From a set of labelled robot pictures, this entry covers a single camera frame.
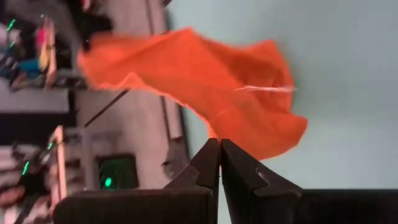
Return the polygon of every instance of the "wall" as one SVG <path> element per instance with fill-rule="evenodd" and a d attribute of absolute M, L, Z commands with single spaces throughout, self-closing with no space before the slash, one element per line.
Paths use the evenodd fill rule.
<path fill-rule="evenodd" d="M 294 112 L 309 120 L 300 144 L 264 161 L 306 188 L 398 188 L 395 95 L 398 1 L 174 0 L 175 29 L 193 26 L 230 44 L 275 39 L 298 91 Z M 190 147 L 203 123 L 186 111 Z M 229 223 L 220 202 L 220 223 Z"/>
<path fill-rule="evenodd" d="M 67 113 L 66 90 L 22 90 L 11 93 L 7 82 L 0 80 L 0 113 Z"/>

